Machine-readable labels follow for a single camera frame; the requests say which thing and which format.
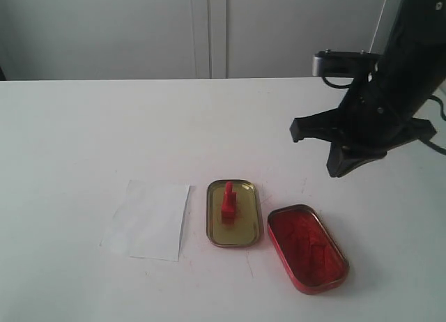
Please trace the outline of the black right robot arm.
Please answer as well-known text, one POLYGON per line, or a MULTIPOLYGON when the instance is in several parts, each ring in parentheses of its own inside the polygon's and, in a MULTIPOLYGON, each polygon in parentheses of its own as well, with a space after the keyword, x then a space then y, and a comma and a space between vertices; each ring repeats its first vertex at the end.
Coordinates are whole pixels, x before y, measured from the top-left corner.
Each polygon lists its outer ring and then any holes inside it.
POLYGON ((350 79, 335 109, 295 118, 293 141, 330 143, 329 175, 345 176, 397 147, 420 141, 439 154, 432 123, 415 114, 445 81, 445 0, 402 0, 382 54, 315 54, 313 74, 326 84, 350 79))

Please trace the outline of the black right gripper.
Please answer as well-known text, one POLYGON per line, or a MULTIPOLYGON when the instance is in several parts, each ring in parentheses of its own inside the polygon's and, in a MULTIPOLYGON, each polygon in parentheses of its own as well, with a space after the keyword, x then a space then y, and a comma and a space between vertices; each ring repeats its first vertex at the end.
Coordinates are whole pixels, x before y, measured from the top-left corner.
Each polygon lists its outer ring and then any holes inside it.
POLYGON ((438 58, 381 56, 353 78, 338 109, 294 118, 289 128, 294 143, 307 138, 331 144, 327 161, 332 178, 383 159, 387 152, 420 140, 435 152, 436 129, 415 113, 445 80, 445 62, 438 58))

